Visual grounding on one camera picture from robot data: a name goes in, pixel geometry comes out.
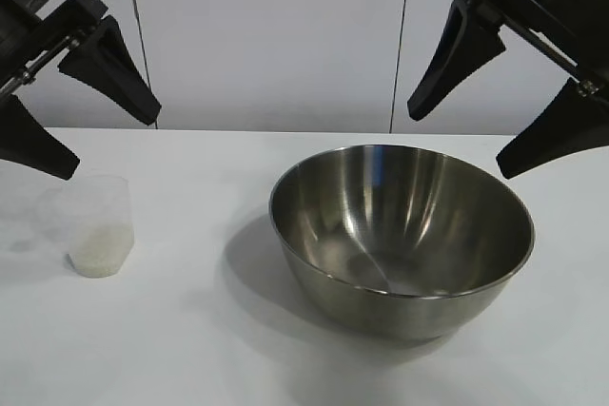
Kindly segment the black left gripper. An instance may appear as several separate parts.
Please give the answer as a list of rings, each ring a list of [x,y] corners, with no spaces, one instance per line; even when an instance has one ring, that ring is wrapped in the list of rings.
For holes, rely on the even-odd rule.
[[[40,18],[16,0],[1,0],[1,159],[69,180],[80,159],[11,95],[66,48],[59,71],[106,95],[150,126],[161,104],[134,65],[116,19],[102,0],[65,0]]]

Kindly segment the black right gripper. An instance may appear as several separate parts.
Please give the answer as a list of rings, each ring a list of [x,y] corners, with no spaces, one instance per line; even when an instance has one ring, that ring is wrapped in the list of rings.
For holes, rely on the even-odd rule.
[[[608,145],[608,0],[453,0],[434,55],[407,101],[420,121],[505,51],[507,26],[573,79],[496,157],[512,179]]]

